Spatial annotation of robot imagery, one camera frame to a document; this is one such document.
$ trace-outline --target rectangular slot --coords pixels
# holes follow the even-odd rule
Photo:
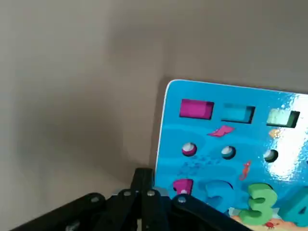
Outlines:
[[[222,121],[251,124],[256,107],[238,105],[232,103],[224,104]]]
[[[180,108],[180,117],[211,119],[213,102],[183,99]]]
[[[297,111],[273,108],[270,110],[266,125],[283,128],[295,128],[299,114],[300,112]]]

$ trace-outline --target bolt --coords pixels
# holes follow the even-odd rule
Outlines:
[[[125,196],[130,196],[131,193],[130,193],[130,191],[126,191],[126,192],[124,192],[124,195],[125,195]]]
[[[186,202],[186,199],[185,199],[185,197],[183,197],[183,196],[180,196],[179,198],[178,198],[178,202],[180,202],[180,203],[185,203]]]
[[[149,191],[147,192],[147,195],[148,195],[148,196],[154,196],[154,195],[155,195],[155,192],[154,192],[153,190],[149,190]]]
[[[99,199],[97,196],[91,198],[91,202],[92,202],[92,203],[96,203],[96,202],[98,202],[99,200],[100,200],[100,199]]]

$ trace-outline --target pink block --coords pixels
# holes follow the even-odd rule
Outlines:
[[[173,182],[173,188],[176,189],[177,195],[179,194],[191,194],[193,188],[193,180],[191,179],[180,179]]]
[[[181,117],[211,119],[214,103],[200,100],[182,100]]]

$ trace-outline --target metal screw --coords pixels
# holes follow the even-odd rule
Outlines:
[[[131,193],[130,193],[130,191],[126,191],[126,192],[124,192],[124,195],[125,195],[125,196],[130,196]]]
[[[99,199],[97,196],[91,198],[91,202],[92,202],[92,203],[96,203],[96,202],[98,202],[99,200],[100,200],[100,199]]]
[[[178,202],[180,202],[180,203],[185,203],[185,202],[186,202],[185,197],[180,196],[180,197],[178,198]]]
[[[80,222],[79,221],[75,221],[73,222],[71,225],[68,225],[65,228],[65,231],[76,231],[80,226]]]
[[[149,191],[147,192],[147,195],[148,195],[148,196],[154,196],[154,195],[155,195],[155,192],[152,191],[152,190],[149,190]]]

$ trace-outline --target shape sorter board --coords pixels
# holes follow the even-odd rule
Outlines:
[[[307,139],[308,95],[174,80],[155,185],[252,230],[308,231]]]

